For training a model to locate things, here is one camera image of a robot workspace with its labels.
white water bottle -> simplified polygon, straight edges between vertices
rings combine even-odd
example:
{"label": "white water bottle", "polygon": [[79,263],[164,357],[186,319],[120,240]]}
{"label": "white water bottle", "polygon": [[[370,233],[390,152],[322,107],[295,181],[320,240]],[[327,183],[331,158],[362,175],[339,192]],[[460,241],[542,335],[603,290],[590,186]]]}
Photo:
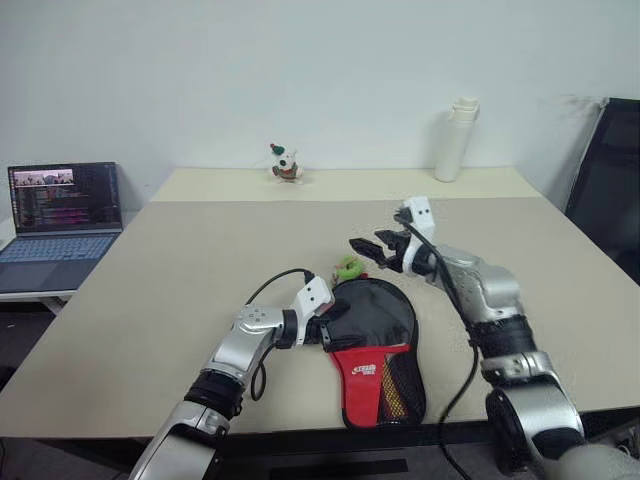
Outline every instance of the white water bottle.
{"label": "white water bottle", "polygon": [[435,175],[441,182],[453,182],[460,175],[479,106],[477,98],[468,97],[461,97],[453,104],[436,159]]}

laptop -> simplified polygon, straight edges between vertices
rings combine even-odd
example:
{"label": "laptop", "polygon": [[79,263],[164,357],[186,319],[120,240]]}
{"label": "laptop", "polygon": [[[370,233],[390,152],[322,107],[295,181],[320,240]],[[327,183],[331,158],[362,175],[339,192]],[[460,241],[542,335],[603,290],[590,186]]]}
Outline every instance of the laptop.
{"label": "laptop", "polygon": [[115,163],[9,167],[0,293],[76,290],[122,232]]}

laptop screen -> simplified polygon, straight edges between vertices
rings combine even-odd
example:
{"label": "laptop screen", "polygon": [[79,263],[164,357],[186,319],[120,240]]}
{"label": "laptop screen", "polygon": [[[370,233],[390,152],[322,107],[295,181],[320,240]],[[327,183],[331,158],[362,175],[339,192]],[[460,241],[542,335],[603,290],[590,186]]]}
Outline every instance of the laptop screen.
{"label": "laptop screen", "polygon": [[115,163],[9,167],[17,233],[121,229]]}

small figurine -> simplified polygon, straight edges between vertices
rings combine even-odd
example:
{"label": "small figurine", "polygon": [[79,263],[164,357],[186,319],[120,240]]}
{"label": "small figurine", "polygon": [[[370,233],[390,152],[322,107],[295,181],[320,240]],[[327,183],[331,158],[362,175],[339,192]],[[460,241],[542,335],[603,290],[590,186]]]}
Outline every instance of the small figurine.
{"label": "small figurine", "polygon": [[281,182],[301,183],[302,167],[296,163],[296,153],[285,152],[284,147],[271,144],[271,152],[275,156],[275,165],[271,167],[271,172]]}

green toy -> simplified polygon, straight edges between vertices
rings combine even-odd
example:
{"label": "green toy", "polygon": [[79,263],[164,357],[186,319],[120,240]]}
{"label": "green toy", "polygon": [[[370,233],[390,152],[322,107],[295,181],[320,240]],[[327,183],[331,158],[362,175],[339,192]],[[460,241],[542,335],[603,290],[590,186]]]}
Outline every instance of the green toy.
{"label": "green toy", "polygon": [[336,265],[336,277],[340,282],[353,280],[364,274],[364,262],[353,255],[342,257],[340,265]]}

